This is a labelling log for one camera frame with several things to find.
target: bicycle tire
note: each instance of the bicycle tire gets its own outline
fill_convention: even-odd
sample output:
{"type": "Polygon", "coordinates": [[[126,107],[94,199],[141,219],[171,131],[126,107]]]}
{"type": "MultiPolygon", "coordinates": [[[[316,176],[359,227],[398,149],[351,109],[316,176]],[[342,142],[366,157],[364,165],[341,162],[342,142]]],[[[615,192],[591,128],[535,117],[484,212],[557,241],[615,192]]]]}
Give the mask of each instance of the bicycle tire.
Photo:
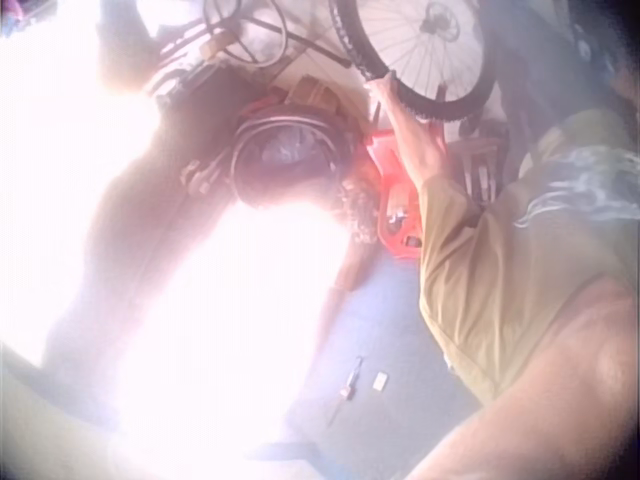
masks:
{"type": "MultiPolygon", "coordinates": [[[[347,55],[362,76],[369,81],[383,78],[389,68],[380,58],[362,26],[357,0],[329,0],[331,20],[347,55]]],[[[472,89],[463,97],[439,102],[425,97],[402,82],[398,85],[400,101],[422,120],[452,122],[480,110],[489,100],[495,84],[493,40],[483,32],[483,59],[480,74],[472,89]]]]}

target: lens flare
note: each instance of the lens flare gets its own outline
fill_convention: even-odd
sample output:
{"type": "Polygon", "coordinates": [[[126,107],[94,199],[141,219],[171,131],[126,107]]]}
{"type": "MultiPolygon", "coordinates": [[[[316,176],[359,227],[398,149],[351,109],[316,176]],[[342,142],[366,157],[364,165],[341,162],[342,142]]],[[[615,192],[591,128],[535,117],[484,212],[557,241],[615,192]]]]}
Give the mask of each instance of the lens flare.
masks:
{"type": "Polygon", "coordinates": [[[180,478],[222,478],[268,441],[304,380],[347,244],[313,205],[229,209],[123,362],[128,449],[180,478]]]}

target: bright light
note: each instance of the bright light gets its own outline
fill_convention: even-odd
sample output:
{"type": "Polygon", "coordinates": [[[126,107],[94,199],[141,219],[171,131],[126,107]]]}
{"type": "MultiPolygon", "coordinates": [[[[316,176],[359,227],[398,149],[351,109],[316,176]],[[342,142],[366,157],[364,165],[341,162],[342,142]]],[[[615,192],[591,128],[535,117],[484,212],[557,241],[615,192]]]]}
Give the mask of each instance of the bright light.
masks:
{"type": "Polygon", "coordinates": [[[230,209],[122,365],[126,449],[168,478],[236,478],[301,386],[347,244],[312,205],[230,209]]]}
{"type": "Polygon", "coordinates": [[[150,100],[97,78],[95,0],[0,40],[0,339],[39,365],[102,194],[148,144],[150,100]]]}

